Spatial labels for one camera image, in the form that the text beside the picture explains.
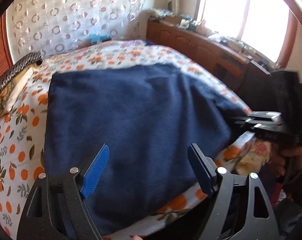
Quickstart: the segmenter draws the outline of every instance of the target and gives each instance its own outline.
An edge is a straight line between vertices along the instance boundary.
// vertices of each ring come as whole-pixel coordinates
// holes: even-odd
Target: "wooden dresser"
[[[177,50],[211,72],[235,93],[239,90],[249,60],[227,46],[158,22],[148,22],[147,40]]]

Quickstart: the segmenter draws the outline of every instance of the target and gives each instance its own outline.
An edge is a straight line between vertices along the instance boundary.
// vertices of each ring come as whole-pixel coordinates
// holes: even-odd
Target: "human hand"
[[[302,147],[280,149],[278,144],[273,144],[269,165],[276,177],[285,176],[286,174],[285,157],[292,158],[293,163],[291,176],[296,175],[300,170],[302,170]]]

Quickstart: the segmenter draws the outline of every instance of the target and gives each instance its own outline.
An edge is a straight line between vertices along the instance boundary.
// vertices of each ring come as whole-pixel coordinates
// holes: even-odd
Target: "bed sheet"
[[[241,106],[246,113],[251,111],[235,93],[208,71],[168,47],[145,46],[143,41],[111,41],[45,60],[40,72],[29,79],[11,112],[0,119],[0,224],[8,235],[16,239],[26,198],[35,179],[44,171],[44,136],[52,75],[55,72],[117,69],[156,63],[172,63],[182,72],[202,80]],[[228,154],[231,151],[231,158],[224,158],[225,153],[221,153],[217,164],[223,165],[223,162],[237,159],[232,162],[234,167],[240,158],[242,146],[253,143],[252,140],[253,136],[247,134],[241,146],[234,146],[240,151],[228,149]],[[199,185],[195,184],[155,216],[147,217],[105,239],[125,240],[131,239],[132,235],[149,235],[186,214],[205,197]]]

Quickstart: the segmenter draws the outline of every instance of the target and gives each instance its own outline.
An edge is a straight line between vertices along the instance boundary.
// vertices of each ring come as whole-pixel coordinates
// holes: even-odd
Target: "bright sunlight window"
[[[201,4],[200,18],[208,28],[242,40],[273,62],[278,60],[289,20],[283,0],[201,0]]]

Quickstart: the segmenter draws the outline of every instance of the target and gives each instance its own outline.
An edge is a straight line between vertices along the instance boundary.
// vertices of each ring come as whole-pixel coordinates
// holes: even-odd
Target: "navy blue cloth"
[[[222,113],[244,114],[173,65],[56,73],[49,89],[45,170],[79,165],[100,143],[110,158],[86,200],[102,235],[151,215],[197,180],[187,147],[214,158],[231,131]]]

